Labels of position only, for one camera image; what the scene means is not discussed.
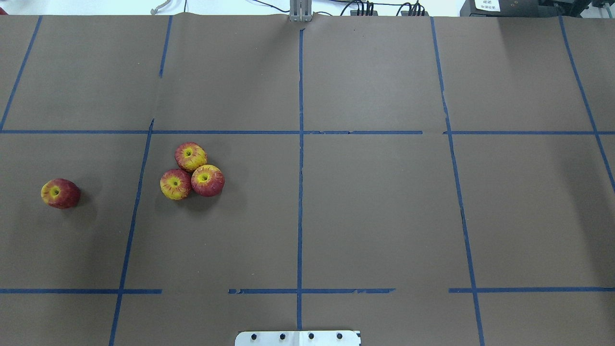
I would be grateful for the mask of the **front right red yellow apple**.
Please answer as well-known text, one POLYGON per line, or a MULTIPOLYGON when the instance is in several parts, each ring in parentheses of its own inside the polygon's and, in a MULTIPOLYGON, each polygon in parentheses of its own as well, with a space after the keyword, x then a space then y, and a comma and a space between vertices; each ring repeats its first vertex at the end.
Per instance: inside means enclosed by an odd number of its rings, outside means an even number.
POLYGON ((205 164, 193 171, 191 176, 192 189, 203 197, 219 195, 225 185, 225 177, 222 171, 211 164, 205 164))

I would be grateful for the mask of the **lone red yellow apple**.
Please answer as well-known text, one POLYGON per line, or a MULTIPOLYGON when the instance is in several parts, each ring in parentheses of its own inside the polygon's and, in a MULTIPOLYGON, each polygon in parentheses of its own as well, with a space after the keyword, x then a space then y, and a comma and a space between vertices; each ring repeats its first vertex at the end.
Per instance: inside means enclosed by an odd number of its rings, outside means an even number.
POLYGON ((48 206, 67 210, 77 206, 81 189, 70 180, 52 179, 42 186, 40 197, 48 206))

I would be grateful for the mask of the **white metal base plate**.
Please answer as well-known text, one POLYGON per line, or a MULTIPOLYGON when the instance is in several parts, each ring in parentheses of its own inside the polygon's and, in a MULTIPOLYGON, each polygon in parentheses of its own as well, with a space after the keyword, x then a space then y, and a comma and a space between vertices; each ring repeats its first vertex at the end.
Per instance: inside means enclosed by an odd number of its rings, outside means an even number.
POLYGON ((359 331, 244 331, 238 333, 235 346, 360 346, 359 331))

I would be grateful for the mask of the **black device with label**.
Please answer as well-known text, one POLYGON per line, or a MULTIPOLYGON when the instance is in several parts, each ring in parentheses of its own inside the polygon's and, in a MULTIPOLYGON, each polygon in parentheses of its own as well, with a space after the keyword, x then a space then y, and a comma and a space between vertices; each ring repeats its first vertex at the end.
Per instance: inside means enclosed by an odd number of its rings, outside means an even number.
POLYGON ((580 17, 591 0, 466 0, 460 17, 580 17))

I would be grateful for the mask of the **grey aluminium post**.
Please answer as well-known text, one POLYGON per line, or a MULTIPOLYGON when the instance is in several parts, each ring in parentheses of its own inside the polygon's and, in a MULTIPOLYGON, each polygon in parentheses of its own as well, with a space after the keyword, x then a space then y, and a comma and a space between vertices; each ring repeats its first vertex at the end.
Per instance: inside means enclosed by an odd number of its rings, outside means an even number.
POLYGON ((313 18, 312 0, 290 0, 289 20, 295 23, 311 22, 313 18))

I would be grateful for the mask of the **brown paper table cover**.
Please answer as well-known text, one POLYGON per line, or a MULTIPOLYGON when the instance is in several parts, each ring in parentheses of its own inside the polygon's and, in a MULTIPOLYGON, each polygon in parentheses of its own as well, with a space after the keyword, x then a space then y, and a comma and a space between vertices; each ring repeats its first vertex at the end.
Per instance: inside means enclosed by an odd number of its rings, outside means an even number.
POLYGON ((613 57, 598 18, 2 16, 1 344, 612 346, 613 57), (163 195, 184 142, 219 195, 163 195))

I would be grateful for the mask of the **rear red yellow apple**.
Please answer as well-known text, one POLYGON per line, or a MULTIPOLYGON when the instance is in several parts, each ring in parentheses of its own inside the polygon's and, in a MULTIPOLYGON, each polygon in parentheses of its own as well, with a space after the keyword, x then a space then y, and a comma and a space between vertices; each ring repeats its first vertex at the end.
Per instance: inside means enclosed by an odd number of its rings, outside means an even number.
POLYGON ((174 153, 176 164, 183 171, 193 173, 197 168, 208 162, 207 152, 196 142, 180 144, 174 153))

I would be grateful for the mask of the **front left red yellow apple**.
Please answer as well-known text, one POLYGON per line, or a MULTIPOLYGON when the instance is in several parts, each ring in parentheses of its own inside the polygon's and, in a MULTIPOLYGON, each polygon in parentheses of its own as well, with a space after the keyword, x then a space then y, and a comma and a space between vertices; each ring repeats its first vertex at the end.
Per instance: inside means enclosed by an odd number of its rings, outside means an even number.
POLYGON ((168 170, 160 178, 160 189, 168 199, 183 200, 193 190, 191 175, 182 169, 168 170))

